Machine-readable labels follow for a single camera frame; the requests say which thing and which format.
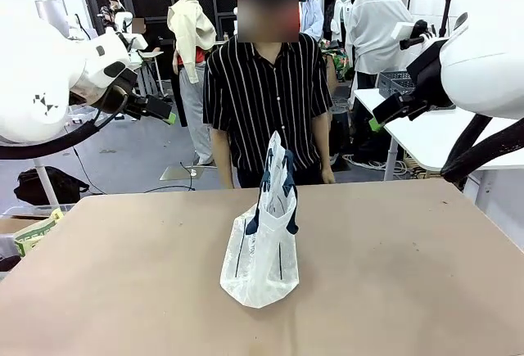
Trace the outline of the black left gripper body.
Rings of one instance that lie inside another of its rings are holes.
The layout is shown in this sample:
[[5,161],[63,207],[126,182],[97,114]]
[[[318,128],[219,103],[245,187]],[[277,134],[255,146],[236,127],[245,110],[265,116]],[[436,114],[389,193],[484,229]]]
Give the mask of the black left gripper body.
[[118,111],[131,117],[141,117],[141,97],[133,91],[137,77],[134,71],[124,70],[96,102],[96,108],[107,114]]

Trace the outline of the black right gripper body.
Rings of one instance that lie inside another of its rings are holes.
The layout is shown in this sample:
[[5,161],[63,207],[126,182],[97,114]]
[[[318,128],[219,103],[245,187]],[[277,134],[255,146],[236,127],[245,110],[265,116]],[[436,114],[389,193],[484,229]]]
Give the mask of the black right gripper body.
[[407,71],[415,89],[411,93],[416,105],[426,108],[449,108],[453,102],[445,93],[441,82],[440,50],[447,39],[437,39],[425,47],[422,53],[411,62]]

